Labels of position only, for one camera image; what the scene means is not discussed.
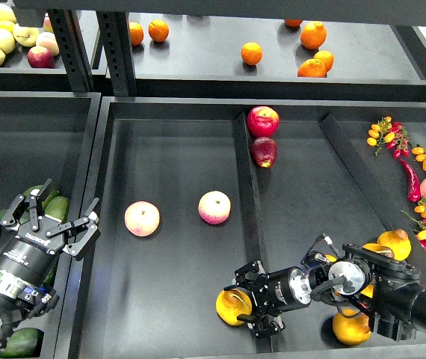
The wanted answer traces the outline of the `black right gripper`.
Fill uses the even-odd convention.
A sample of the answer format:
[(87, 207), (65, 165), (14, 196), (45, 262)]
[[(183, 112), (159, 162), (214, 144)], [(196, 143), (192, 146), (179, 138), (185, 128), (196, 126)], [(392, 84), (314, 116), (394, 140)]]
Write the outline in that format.
[(299, 267), (265, 273), (261, 260), (249, 261), (237, 269), (232, 283), (223, 290), (253, 294), (257, 307), (251, 314), (238, 314), (236, 319), (246, 322), (257, 339), (271, 337), (284, 330), (281, 313), (308, 307), (312, 291), (306, 273)]

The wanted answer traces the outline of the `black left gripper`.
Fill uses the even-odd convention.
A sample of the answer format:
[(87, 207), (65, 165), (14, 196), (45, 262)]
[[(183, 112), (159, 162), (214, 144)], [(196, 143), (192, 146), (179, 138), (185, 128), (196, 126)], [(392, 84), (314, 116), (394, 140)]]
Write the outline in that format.
[[(0, 270), (20, 278), (32, 286), (40, 286), (47, 278), (60, 253), (80, 261), (100, 237), (100, 199), (95, 197), (85, 214), (62, 224), (44, 215), (43, 202), (53, 192), (53, 180), (28, 196), (18, 194), (5, 213), (1, 226), (18, 230), (0, 253)], [(19, 223), (23, 212), (30, 221)]]

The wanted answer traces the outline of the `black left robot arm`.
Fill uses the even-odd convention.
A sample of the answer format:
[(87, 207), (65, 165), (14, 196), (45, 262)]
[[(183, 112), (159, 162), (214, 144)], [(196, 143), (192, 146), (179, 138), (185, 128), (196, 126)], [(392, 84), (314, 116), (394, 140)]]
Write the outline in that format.
[(59, 256), (82, 260), (100, 236), (99, 198), (80, 218), (62, 222), (46, 214), (42, 205), (54, 189), (48, 179), (30, 194), (18, 194), (0, 220), (15, 234), (0, 253), (0, 353), (22, 322), (56, 306), (58, 294), (46, 278)]

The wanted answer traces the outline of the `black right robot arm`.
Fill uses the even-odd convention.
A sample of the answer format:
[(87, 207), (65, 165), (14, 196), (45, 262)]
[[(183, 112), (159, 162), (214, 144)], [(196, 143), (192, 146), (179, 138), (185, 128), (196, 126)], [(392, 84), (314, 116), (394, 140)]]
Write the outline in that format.
[(254, 337), (271, 337), (285, 324), (281, 315), (322, 302), (346, 317), (346, 308), (365, 315), (374, 333), (395, 341), (426, 333), (426, 286), (420, 271), (405, 261), (358, 245), (344, 244), (344, 255), (330, 260), (310, 247), (299, 266), (266, 272), (261, 260), (248, 262), (235, 271), (226, 290), (245, 290), (253, 302), (251, 313), (236, 319), (247, 323)]

